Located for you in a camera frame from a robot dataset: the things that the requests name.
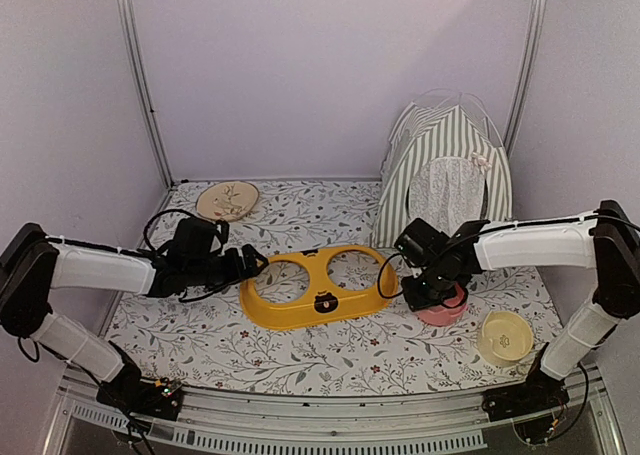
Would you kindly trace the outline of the pink pet bowl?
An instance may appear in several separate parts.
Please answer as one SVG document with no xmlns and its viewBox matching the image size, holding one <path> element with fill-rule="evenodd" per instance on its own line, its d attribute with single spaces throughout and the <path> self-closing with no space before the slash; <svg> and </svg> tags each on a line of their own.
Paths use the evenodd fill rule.
<svg viewBox="0 0 640 455">
<path fill-rule="evenodd" d="M 419 320 L 427 325 L 445 327 L 458 321 L 467 308 L 468 291 L 455 285 L 456 295 L 443 305 L 433 306 L 416 312 Z"/>
</svg>

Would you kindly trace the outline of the green striped pet tent fabric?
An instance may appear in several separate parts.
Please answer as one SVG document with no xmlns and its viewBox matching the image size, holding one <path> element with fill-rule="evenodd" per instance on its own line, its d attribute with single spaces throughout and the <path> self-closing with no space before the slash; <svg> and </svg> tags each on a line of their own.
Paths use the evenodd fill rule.
<svg viewBox="0 0 640 455">
<path fill-rule="evenodd" d="M 399 115 L 388 143 L 372 246 L 392 246 L 416 218 L 447 235 L 466 221 L 511 219 L 506 149 L 478 97 L 449 89 L 421 94 Z"/>
</svg>

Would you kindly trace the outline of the cream pet bowl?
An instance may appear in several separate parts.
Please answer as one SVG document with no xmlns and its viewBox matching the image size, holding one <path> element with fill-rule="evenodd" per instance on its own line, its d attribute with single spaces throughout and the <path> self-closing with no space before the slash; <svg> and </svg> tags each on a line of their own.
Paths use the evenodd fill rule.
<svg viewBox="0 0 640 455">
<path fill-rule="evenodd" d="M 477 337 L 481 357 L 491 365 L 505 368 L 517 364 L 534 346 L 529 323 L 511 311 L 491 311 Z"/>
</svg>

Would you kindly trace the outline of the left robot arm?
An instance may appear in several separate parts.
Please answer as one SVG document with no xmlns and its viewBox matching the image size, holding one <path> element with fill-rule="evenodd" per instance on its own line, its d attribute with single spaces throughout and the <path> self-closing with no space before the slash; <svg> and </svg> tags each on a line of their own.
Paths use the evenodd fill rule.
<svg viewBox="0 0 640 455">
<path fill-rule="evenodd" d="M 186 217 L 169 240 L 129 250 L 54 237 L 24 224 L 1 255 L 1 327 L 30 339 L 108 385 L 128 409 L 148 401 L 137 364 L 126 352 L 57 309 L 61 296 L 129 294 L 150 299 L 201 288 L 206 296 L 257 277 L 267 258 L 250 244 L 229 248 L 229 226 Z"/>
</svg>

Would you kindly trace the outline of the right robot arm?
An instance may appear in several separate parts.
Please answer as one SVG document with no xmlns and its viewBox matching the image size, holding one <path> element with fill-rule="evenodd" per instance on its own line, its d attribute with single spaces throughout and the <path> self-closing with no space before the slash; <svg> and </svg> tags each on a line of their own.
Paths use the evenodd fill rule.
<svg viewBox="0 0 640 455">
<path fill-rule="evenodd" d="M 506 268 L 535 268 L 553 296 L 585 292 L 583 300 L 556 304 L 575 311 L 565 315 L 561 332 L 537 355 L 532 377 L 518 387 L 517 402 L 527 411 L 552 399 L 555 382 L 639 313 L 639 226 L 614 200 L 554 219 L 466 221 L 453 234 L 417 218 L 394 248 L 415 271 L 401 282 L 414 312 L 450 300 L 477 274 Z"/>
</svg>

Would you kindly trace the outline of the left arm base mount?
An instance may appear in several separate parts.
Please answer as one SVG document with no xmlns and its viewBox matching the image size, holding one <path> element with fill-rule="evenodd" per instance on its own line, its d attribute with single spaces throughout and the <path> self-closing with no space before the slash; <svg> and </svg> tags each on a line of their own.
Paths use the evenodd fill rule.
<svg viewBox="0 0 640 455">
<path fill-rule="evenodd" d="M 96 401 L 126 415 L 134 413 L 176 421 L 184 399 L 182 382 L 167 377 L 144 380 L 131 357 L 117 345 L 113 344 L 113 348 L 124 366 L 112 381 L 99 383 Z"/>
</svg>

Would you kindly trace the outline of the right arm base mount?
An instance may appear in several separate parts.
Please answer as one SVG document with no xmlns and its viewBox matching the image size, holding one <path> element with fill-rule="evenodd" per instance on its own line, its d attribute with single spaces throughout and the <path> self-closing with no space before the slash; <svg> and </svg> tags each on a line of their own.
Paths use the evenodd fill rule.
<svg viewBox="0 0 640 455">
<path fill-rule="evenodd" d="M 536 355 L 523 382 L 483 392 L 481 408 L 490 421 L 529 415 L 569 402 L 564 382 L 542 372 L 542 355 L 543 352 Z"/>
</svg>

